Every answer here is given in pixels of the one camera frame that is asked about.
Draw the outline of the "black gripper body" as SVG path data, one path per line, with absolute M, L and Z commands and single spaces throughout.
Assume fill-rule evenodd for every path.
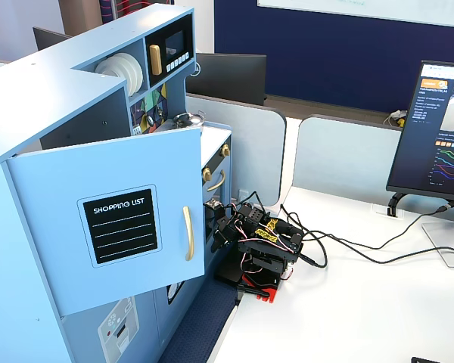
M 223 207 L 223 214 L 216 215 L 216 229 L 220 228 L 222 230 L 225 227 L 230 227 L 232 230 L 231 242 L 245 240 L 247 235 L 242 225 L 246 215 L 246 206 L 240 206 L 237 211 L 234 211 L 232 207 Z

